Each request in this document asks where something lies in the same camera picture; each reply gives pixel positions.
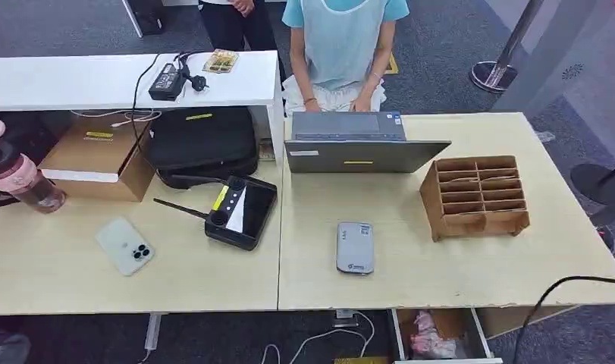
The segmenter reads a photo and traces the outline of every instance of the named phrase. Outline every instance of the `drawer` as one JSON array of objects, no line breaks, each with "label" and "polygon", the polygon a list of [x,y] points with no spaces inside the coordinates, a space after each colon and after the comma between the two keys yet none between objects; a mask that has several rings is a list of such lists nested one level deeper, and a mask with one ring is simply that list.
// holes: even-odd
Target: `drawer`
[{"label": "drawer", "polygon": [[484,336],[484,331],[479,323],[479,317],[474,309],[452,309],[451,315],[444,315],[446,318],[451,317],[457,321],[457,325],[452,325],[453,328],[461,328],[465,331],[460,340],[460,345],[463,347],[465,359],[414,359],[408,360],[409,353],[409,336],[414,333],[416,326],[413,324],[418,309],[391,309],[388,312],[390,317],[391,327],[394,328],[392,336],[395,343],[395,363],[425,363],[425,364],[502,364],[503,361],[499,358],[494,358],[488,342]]}]

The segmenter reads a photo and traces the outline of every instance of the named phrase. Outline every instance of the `open drawer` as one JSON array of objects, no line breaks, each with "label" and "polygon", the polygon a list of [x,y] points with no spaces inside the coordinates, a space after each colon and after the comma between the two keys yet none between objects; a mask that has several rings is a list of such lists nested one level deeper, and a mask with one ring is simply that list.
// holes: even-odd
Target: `open drawer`
[{"label": "open drawer", "polygon": [[484,336],[479,317],[474,309],[432,309],[432,314],[440,336],[459,336],[457,338],[457,359],[410,359],[410,335],[416,334],[414,321],[418,309],[391,309],[391,324],[394,327],[396,346],[395,363],[426,364],[502,364],[494,358]]}]

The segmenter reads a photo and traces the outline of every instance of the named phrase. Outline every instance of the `pink water bottle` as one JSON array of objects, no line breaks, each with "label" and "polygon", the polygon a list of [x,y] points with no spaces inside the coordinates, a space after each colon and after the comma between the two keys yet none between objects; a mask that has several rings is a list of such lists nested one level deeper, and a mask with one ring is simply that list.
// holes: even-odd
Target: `pink water bottle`
[{"label": "pink water bottle", "polygon": [[[0,138],[5,124],[0,120]],[[66,200],[64,191],[47,180],[35,163],[19,153],[10,143],[0,141],[0,191],[44,214],[56,211]]]}]

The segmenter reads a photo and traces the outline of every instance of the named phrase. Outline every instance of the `laptop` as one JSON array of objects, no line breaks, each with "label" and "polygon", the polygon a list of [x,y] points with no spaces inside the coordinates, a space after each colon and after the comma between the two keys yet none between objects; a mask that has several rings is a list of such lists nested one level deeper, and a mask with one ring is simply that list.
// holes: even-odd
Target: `laptop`
[{"label": "laptop", "polygon": [[413,173],[450,141],[288,140],[292,173]]},{"label": "laptop", "polygon": [[399,112],[294,112],[292,140],[406,140]]}]

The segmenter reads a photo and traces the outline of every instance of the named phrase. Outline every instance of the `white skirt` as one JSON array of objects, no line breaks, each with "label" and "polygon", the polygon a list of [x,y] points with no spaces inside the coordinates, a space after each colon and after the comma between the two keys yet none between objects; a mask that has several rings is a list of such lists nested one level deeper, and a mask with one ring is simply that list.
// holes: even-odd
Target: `white skirt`
[{"label": "white skirt", "polygon": [[[382,86],[383,80],[376,87],[370,101],[370,111],[379,111],[381,103],[387,100],[385,89]],[[305,111],[303,95],[300,93],[296,78],[292,75],[283,82],[283,99],[285,99],[285,113],[291,116],[294,111]],[[349,111],[352,102],[359,97],[363,84],[361,82],[352,83],[339,89],[330,91],[320,86],[313,85],[314,97],[318,101],[322,111]]]}]

